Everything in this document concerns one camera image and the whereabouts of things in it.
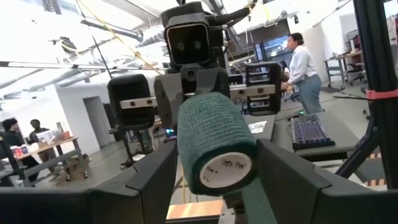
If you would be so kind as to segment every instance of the person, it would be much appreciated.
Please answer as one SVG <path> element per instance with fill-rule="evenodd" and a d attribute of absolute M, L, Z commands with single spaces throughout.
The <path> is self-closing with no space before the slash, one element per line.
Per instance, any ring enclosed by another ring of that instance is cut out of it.
<path fill-rule="evenodd" d="M 5 130 L 3 138 L 6 140 L 8 145 L 11 146 L 21 146 L 23 145 L 23 141 L 18 137 L 17 132 L 19 131 L 18 127 L 18 121 L 15 118 L 11 119 L 5 119 L 2 122 L 2 126 Z M 34 166 L 37 166 L 39 163 L 32 157 L 32 156 L 27 156 L 23 159 L 21 159 L 21 162 L 24 166 L 26 166 L 26 169 L 30 169 Z M 32 183 L 35 180 L 37 180 L 37 176 L 39 173 L 33 174 L 28 177 L 29 181 Z"/>
<path fill-rule="evenodd" d="M 33 119 L 32 121 L 30 121 L 30 125 L 33 127 L 34 130 L 29 134 L 29 138 L 25 139 L 27 144 L 33 144 L 33 143 L 39 141 L 36 136 L 37 133 L 49 131 L 49 129 L 47 129 L 47 128 L 42 128 L 40 126 L 40 121 L 37 119 Z M 42 152 L 39 152 L 38 155 L 39 155 L 40 159 L 42 160 L 42 162 L 47 162 L 53 158 L 56 158 L 54 149 L 44 150 Z M 51 172 L 51 174 L 53 174 L 53 179 L 56 179 L 57 176 L 59 175 L 59 174 L 55 174 L 54 166 L 49 167 L 49 171 Z"/>
<path fill-rule="evenodd" d="M 287 82 L 287 80 L 289 80 L 290 77 L 290 71 L 287 68 L 287 64 L 284 60 L 280 61 L 280 65 L 282 66 L 282 81 L 285 80 L 285 82 Z"/>
<path fill-rule="evenodd" d="M 302 34 L 289 35 L 287 47 L 293 50 L 293 56 L 289 66 L 290 77 L 287 82 L 282 83 L 282 89 L 286 90 L 289 85 L 296 85 L 306 114 L 319 113 L 323 111 L 319 102 L 322 81 L 310 52 L 303 45 Z"/>

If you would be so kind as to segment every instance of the desk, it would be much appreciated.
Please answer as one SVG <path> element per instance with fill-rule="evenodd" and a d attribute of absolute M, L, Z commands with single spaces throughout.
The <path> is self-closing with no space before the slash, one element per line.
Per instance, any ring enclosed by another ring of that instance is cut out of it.
<path fill-rule="evenodd" d="M 336 142 L 336 145 L 294 151 L 290 134 L 290 121 L 287 119 L 275 122 L 272 142 L 311 162 L 344 159 L 347 152 L 350 153 L 356 150 L 355 145 L 359 139 L 334 113 L 328 111 L 317 115 L 325 131 Z"/>
<path fill-rule="evenodd" d="M 362 72 L 354 72 L 354 73 L 348 74 L 348 72 L 347 72 L 346 59 L 354 57 L 354 56 L 358 56 L 358 55 L 362 55 L 362 50 L 359 50 L 359 51 L 356 51 L 353 53 L 349 53 L 349 54 L 338 55 L 337 57 L 332 57 L 332 58 L 329 58 L 328 60 L 323 61 L 326 66 L 326 73 L 327 73 L 328 79 L 329 79 L 329 84 L 328 84 L 329 87 L 331 87 L 331 77 L 333 76 L 333 74 L 330 74 L 330 71 L 339 71 L 340 72 L 341 89 L 342 90 L 344 90 L 346 88 L 346 86 L 345 86 L 346 85 L 345 84 L 346 77 L 352 76 L 352 75 L 360 75 L 362 73 Z M 328 62 L 331 62 L 333 60 L 338 61 L 338 67 L 329 67 Z"/>
<path fill-rule="evenodd" d="M 268 116 L 251 116 L 251 115 L 244 115 L 244 120 L 246 124 L 253 124 L 261 121 L 267 121 L 266 126 L 261 133 L 253 134 L 256 139 L 263 138 L 267 140 L 272 139 L 272 133 L 274 132 L 274 125 L 275 125 L 275 117 L 276 115 L 268 115 Z"/>
<path fill-rule="evenodd" d="M 36 173 L 38 173 L 38 172 L 40 172 L 42 170 L 48 169 L 49 167 L 56 166 L 59 162 L 62 162 L 63 168 L 67 171 L 68 178 L 70 178 L 69 167 L 74 166 L 75 164 L 68 164 L 67 161 L 69 161 L 73 156 L 78 156 L 79 164 L 81 165 L 81 167 L 84 170 L 83 177 L 87 178 L 88 177 L 88 173 L 86 171 L 87 162 L 83 159 L 80 147 L 79 147 L 79 145 L 77 143 L 77 139 L 78 139 L 77 137 L 70 137 L 68 139 L 65 139 L 65 140 L 62 140 L 62 141 L 57 141 L 57 142 L 55 142 L 53 144 L 49 144 L 48 146 L 40 147 L 40 148 L 38 148 L 38 149 L 36 149 L 34 151 L 31 151 L 31 152 L 29 152 L 27 154 L 24 154 L 22 156 L 17 157 L 16 158 L 17 159 L 17 164 L 18 164 L 19 167 L 21 167 L 21 166 L 23 166 L 21 159 L 23 159 L 25 157 L 32 156 L 34 154 L 37 154 L 39 152 L 43 152 L 43 151 L 46 151 L 46 150 L 49 150 L 49 149 L 53 149 L 54 147 L 57 148 L 57 151 L 58 151 L 58 157 L 56 157 L 54 159 L 51 159 L 51 160 L 49 160 L 47 162 L 43 162 L 43 163 L 41 163 L 41 164 L 39 164 L 37 166 L 31 167 L 30 169 L 25 170 L 24 185 L 26 187 L 28 187 L 28 186 L 31 186 L 31 185 L 34 185 L 34 184 L 40 182 L 41 180 L 44 180 L 44 179 L 50 177 L 52 174 L 49 174 L 49 175 L 47 175 L 45 177 L 38 178 L 34 183 L 30 183 L 30 181 L 28 179 L 29 176 L 31 176 L 33 174 L 36 174 Z M 75 149 L 70 151 L 70 152 L 68 152 L 68 153 L 66 153 L 66 154 L 64 154 L 63 151 L 62 151 L 61 145 L 65 144 L 67 142 L 72 142 L 74 147 L 75 147 Z"/>

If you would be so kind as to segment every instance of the self-adhesive bandage roll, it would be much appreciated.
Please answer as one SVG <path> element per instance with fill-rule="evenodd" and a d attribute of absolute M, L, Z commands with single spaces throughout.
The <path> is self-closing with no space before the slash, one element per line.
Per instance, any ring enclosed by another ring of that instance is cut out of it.
<path fill-rule="evenodd" d="M 208 93 L 186 100 L 177 124 L 178 153 L 193 194 L 223 195 L 255 179 L 255 139 L 228 97 Z"/>

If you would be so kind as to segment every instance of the computer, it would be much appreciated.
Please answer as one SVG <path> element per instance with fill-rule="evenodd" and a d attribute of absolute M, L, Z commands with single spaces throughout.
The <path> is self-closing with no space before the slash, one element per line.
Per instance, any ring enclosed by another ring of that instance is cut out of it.
<path fill-rule="evenodd" d="M 334 146 L 336 143 L 323 128 L 318 115 L 307 114 L 290 120 L 293 149 Z"/>
<path fill-rule="evenodd" d="M 166 137 L 168 139 L 176 139 L 177 138 L 173 129 L 166 129 Z"/>

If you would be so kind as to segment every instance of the wooden slat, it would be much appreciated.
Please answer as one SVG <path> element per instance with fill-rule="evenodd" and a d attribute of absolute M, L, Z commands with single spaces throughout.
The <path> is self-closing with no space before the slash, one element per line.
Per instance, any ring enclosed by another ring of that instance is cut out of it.
<path fill-rule="evenodd" d="M 222 208 L 222 200 L 170 205 L 169 211 L 167 212 L 167 219 L 198 218 L 221 215 Z"/>
<path fill-rule="evenodd" d="M 372 153 L 368 159 L 381 159 L 381 153 Z"/>
<path fill-rule="evenodd" d="M 383 186 L 386 185 L 387 182 L 384 179 L 379 180 L 370 180 L 364 183 L 367 187 L 374 187 L 374 186 Z"/>

